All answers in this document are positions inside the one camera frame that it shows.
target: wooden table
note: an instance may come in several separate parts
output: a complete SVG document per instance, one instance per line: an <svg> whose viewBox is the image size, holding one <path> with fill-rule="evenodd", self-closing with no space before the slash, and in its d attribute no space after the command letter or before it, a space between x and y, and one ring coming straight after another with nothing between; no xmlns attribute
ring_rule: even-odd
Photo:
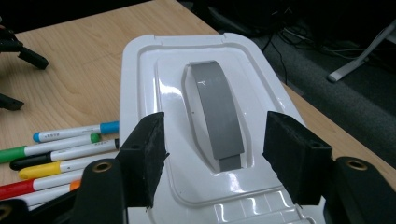
<svg viewBox="0 0 396 224"><path fill-rule="evenodd" d="M0 92L25 102L20 111L0 110L0 148L32 145L39 131L119 119L121 58L141 35L216 35L174 0L157 0L17 34L49 60L38 70L17 53L0 55ZM333 147L333 156L373 164L396 189L396 170L285 86L307 127ZM0 164L0 185L20 181Z"/></svg>

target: marker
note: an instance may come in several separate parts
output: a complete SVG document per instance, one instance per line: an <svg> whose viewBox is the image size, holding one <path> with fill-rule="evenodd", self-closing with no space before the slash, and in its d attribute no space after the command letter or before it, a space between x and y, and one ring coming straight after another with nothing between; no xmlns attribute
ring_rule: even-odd
<svg viewBox="0 0 396 224"><path fill-rule="evenodd" d="M55 161L43 165L31 166L21 169L18 172L20 179L34 179L49 175L58 175L74 170L84 169L93 161L101 159L116 158L119 152L108 152L90 157L83 157L70 161Z"/></svg>
<svg viewBox="0 0 396 224"><path fill-rule="evenodd" d="M55 199L63 194L66 194L73 189L79 188L81 180L75 180L70 184L61 185L58 187L43 189L33 193L23 194L11 199L22 199L26 201L27 206L33 206L41 203L46 203L52 199Z"/></svg>
<svg viewBox="0 0 396 224"><path fill-rule="evenodd" d="M112 121L85 127L39 132L33 134L33 140L35 140L35 142L42 143L90 133L118 133L119 129L120 123L118 121Z"/></svg>
<svg viewBox="0 0 396 224"><path fill-rule="evenodd" d="M78 147L99 142L100 137L97 133L86 134L82 136L66 138L54 142L42 143L33 146L13 147L0 150L0 163L13 161L32 155L42 154L49 151L60 150L68 147Z"/></svg>
<svg viewBox="0 0 396 224"><path fill-rule="evenodd" d="M84 169L79 169L59 175L51 175L38 179L24 180L18 183L0 187L0 200L33 193L42 189L50 189L65 184L70 184L82 177Z"/></svg>
<svg viewBox="0 0 396 224"><path fill-rule="evenodd" d="M20 158L12 161L9 168L19 171L25 167L36 166L53 161L67 161L75 158L90 156L102 152L119 148L119 139L107 140L97 143L92 143L80 147L70 147L66 149L51 151L41 155L34 155L30 157Z"/></svg>

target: blue marker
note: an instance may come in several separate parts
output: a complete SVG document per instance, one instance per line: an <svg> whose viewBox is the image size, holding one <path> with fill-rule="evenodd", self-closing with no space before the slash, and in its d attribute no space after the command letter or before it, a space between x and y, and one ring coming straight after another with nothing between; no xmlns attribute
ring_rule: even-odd
<svg viewBox="0 0 396 224"><path fill-rule="evenodd" d="M118 121L112 121L92 126L35 133L33 135L33 140L35 140L37 143L43 143L90 133L118 133L119 129L120 123Z"/></svg>

